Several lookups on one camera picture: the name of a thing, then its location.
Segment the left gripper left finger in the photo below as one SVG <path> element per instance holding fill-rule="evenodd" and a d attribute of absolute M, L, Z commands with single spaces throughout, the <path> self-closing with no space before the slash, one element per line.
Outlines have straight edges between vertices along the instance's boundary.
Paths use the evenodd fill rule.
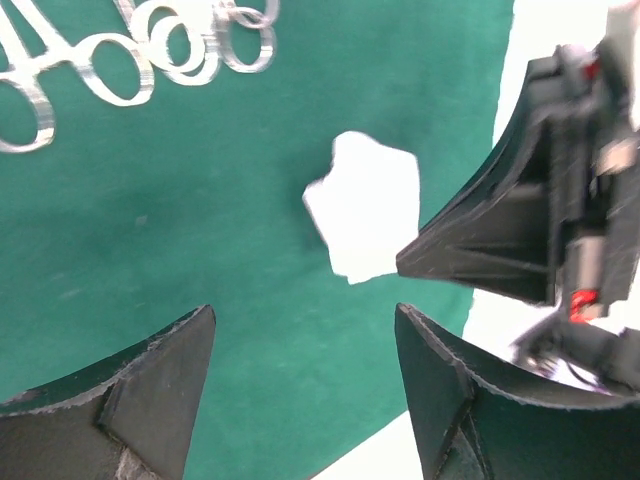
<path fill-rule="evenodd" d="M 2 403 L 2 478 L 183 478 L 215 328 L 201 306 Z"/>

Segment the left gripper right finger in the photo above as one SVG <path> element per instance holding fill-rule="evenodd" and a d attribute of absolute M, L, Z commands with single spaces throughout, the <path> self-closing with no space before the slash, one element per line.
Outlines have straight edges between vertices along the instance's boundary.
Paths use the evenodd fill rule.
<path fill-rule="evenodd" d="M 638 399 L 537 376 L 409 304 L 395 336 L 424 478 L 638 478 Z"/>

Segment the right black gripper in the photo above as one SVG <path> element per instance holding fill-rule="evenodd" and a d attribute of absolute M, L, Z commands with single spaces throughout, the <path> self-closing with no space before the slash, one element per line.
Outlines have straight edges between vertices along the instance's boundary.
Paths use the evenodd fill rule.
<path fill-rule="evenodd" d="M 616 394 L 639 392 L 639 333 L 594 325 L 629 298 L 639 263 L 639 133 L 631 87 L 610 46 L 568 46 L 529 61 L 513 114 L 478 171 L 396 256 L 403 277 L 447 281 L 531 304 L 555 301 L 550 258 L 552 128 L 561 74 L 580 113 L 564 193 L 559 298 L 552 313 L 513 342 L 515 364 L 540 375 L 564 362 Z"/>

